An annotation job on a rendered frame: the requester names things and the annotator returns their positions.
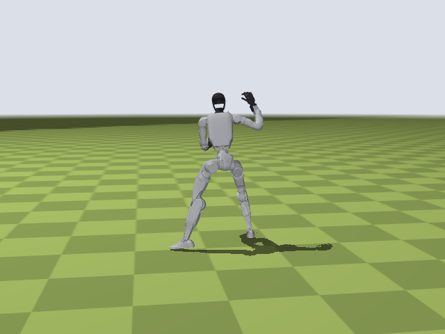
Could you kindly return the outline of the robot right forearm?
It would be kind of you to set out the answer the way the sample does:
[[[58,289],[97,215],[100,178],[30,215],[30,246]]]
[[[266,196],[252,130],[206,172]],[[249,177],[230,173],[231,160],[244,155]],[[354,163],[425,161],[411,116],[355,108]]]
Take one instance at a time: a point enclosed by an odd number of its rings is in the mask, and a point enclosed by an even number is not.
[[[254,121],[256,122],[256,125],[258,125],[258,126],[262,126],[262,125],[263,125],[263,121],[264,121],[264,119],[263,119],[263,117],[261,116],[261,110],[258,108],[257,105],[254,105],[254,106],[252,106],[252,107],[253,107],[253,109],[254,109],[253,113],[254,113],[254,116],[255,116]]]

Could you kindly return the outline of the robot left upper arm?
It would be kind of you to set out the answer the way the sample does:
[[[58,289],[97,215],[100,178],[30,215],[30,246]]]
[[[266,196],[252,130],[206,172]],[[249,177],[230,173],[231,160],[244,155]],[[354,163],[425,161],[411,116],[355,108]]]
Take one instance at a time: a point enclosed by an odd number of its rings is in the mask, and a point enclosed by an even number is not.
[[[200,145],[208,145],[209,138],[207,138],[207,116],[201,117],[198,122],[199,135],[200,135]]]

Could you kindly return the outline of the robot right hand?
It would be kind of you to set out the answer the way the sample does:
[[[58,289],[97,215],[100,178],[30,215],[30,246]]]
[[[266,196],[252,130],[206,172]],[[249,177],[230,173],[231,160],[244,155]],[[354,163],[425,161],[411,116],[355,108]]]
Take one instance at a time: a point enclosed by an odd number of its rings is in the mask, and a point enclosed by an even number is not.
[[[254,100],[253,94],[251,92],[244,92],[244,93],[242,93],[242,95],[244,95],[246,97],[246,99],[243,98],[243,97],[241,99],[245,100],[246,102],[248,102],[248,104],[250,105],[251,111],[253,112],[254,109],[253,109],[252,106],[257,105],[257,104],[254,103],[255,100]]]

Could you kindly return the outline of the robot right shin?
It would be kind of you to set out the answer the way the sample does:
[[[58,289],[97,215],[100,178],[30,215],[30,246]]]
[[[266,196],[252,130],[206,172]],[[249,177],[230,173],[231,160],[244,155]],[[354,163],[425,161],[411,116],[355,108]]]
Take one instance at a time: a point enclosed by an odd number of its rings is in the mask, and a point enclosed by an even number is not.
[[[241,211],[243,213],[243,216],[244,216],[244,219],[245,219],[245,222],[247,225],[247,229],[248,230],[251,229],[251,231],[252,231],[252,226],[251,226],[251,221],[250,221],[251,213],[250,213],[250,205],[249,205],[249,201],[248,201],[247,191],[244,191],[244,194],[245,194],[245,201],[240,202]]]

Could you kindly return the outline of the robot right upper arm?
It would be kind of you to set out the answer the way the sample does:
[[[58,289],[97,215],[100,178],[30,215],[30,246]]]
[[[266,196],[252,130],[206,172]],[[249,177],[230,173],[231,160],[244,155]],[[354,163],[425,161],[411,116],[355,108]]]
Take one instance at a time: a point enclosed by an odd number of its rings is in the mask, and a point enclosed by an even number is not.
[[[244,125],[246,127],[253,128],[257,131],[260,131],[263,127],[263,125],[258,126],[258,125],[256,125],[256,122],[253,122],[251,119],[243,117],[240,114],[232,114],[232,120],[235,125],[238,125],[241,123],[242,125]]]

